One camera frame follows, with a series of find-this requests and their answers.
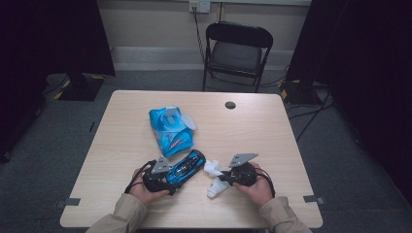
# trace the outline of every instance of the beige sleeve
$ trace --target beige sleeve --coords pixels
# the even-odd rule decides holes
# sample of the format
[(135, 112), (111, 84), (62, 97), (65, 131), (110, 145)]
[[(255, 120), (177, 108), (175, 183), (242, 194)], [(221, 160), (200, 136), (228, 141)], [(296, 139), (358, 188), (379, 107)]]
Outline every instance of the beige sleeve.
[(115, 211), (111, 215), (103, 216), (96, 221), (87, 233), (135, 232), (147, 214), (148, 209), (139, 199), (129, 194), (122, 194), (118, 203), (116, 203)]
[(289, 206), (288, 197), (275, 197), (259, 209), (269, 229), (276, 233), (312, 232)]

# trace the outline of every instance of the hand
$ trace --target hand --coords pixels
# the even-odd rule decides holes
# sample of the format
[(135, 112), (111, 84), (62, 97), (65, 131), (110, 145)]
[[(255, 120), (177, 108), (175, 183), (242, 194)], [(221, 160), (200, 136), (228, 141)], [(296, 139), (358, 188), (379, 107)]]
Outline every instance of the hand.
[[(254, 166), (257, 173), (261, 174), (260, 167), (257, 163), (250, 162)], [(259, 207), (262, 207), (266, 202), (270, 201), (273, 196), (270, 190), (270, 185), (267, 180), (261, 176), (257, 176), (257, 182), (252, 186), (244, 186), (239, 183), (233, 183), (233, 186), (236, 187), (239, 191), (246, 193), (254, 203)]]
[[(159, 192), (150, 192), (146, 189), (145, 185), (143, 184), (142, 176), (143, 176), (143, 173), (148, 169), (150, 169), (150, 168), (148, 167), (145, 170), (143, 170), (143, 172), (137, 177), (136, 181), (134, 181), (134, 183), (133, 183), (133, 184), (135, 184), (135, 183), (137, 183), (137, 184), (132, 186), (130, 191), (129, 191), (130, 195), (135, 196), (146, 207), (149, 207), (153, 201), (169, 194), (169, 190), (161, 190)], [(134, 175), (136, 175), (137, 171), (139, 171), (139, 169), (136, 169), (134, 171), (133, 177), (134, 177)]]

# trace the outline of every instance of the white wall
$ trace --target white wall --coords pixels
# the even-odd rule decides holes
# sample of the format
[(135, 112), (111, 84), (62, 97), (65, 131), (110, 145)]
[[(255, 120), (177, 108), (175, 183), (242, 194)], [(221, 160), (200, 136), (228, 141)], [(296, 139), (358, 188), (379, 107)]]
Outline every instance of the white wall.
[[(112, 47), (197, 48), (196, 27), (188, 2), (98, 1)], [(219, 19), (221, 4), (210, 14), (198, 14), (201, 37), (207, 25)], [(274, 50), (294, 50), (308, 6), (223, 4), (223, 19), (266, 28)]]

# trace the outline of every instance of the wooden table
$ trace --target wooden table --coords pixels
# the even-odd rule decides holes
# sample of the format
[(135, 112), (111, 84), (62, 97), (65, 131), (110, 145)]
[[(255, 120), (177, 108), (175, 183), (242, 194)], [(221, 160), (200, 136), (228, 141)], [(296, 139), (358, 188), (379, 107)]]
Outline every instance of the wooden table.
[[(236, 104), (228, 109), (225, 103)], [(193, 149), (222, 168), (235, 153), (257, 152), (252, 161), (269, 173), (277, 195), (289, 197), (298, 217), (309, 227), (322, 226), (313, 195), (281, 98), (275, 94), (139, 91), (113, 93), (70, 198), (79, 206), (66, 206), (63, 227), (90, 227), (113, 212), (133, 171), (158, 159), (160, 150), (149, 121), (149, 110), (175, 105), (197, 125)], [(173, 165), (185, 150), (168, 158)], [(212, 179), (199, 171), (174, 196), (153, 203), (142, 228), (266, 228), (258, 207), (249, 197), (230, 187), (209, 199)]]

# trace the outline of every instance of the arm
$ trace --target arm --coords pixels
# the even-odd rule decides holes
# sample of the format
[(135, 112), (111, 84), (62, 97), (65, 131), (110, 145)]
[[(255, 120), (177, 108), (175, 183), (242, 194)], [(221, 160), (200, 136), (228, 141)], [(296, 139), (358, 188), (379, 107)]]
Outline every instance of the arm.
[[(260, 167), (251, 162), (257, 168), (257, 173), (261, 173)], [(259, 213), (266, 221), (269, 229), (276, 233), (284, 232), (311, 232), (296, 216), (289, 206), (287, 197), (272, 196), (271, 188), (268, 181), (258, 176), (257, 182), (252, 186), (244, 186), (234, 183), (241, 192), (247, 194), (260, 209)]]
[(116, 204), (115, 211), (111, 215), (106, 215), (96, 221), (87, 231), (92, 232), (110, 232), (110, 233), (129, 233), (135, 232), (140, 223), (148, 214), (147, 207), (150, 204), (169, 193), (168, 190), (160, 192), (149, 192), (143, 184), (142, 174), (137, 176), (133, 182), (129, 193), (121, 195)]

